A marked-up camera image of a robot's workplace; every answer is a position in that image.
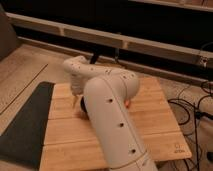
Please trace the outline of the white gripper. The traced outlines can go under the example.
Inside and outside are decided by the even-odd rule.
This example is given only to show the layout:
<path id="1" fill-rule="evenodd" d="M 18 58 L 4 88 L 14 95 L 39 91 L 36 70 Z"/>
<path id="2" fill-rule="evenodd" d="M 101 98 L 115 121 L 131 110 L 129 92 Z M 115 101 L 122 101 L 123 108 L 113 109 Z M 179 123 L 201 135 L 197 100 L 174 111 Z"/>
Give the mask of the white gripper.
<path id="1" fill-rule="evenodd" d="M 72 94 L 74 95 L 72 107 L 75 108 L 75 105 L 78 101 L 77 95 L 80 95 L 83 93 L 83 88 L 87 79 L 81 75 L 72 74 L 70 76 L 70 81 L 71 81 L 71 91 L 72 91 Z"/>

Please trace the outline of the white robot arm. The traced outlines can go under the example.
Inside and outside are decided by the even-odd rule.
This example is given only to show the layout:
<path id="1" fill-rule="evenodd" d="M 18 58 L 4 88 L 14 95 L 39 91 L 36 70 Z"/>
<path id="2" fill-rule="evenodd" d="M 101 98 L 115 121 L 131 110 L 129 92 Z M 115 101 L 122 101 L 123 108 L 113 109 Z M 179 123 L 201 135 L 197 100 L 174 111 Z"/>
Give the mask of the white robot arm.
<path id="1" fill-rule="evenodd" d="M 90 64 L 84 56 L 65 60 L 63 67 L 70 74 L 72 94 L 83 96 L 109 170 L 158 171 L 125 106 L 139 91 L 138 76 Z"/>

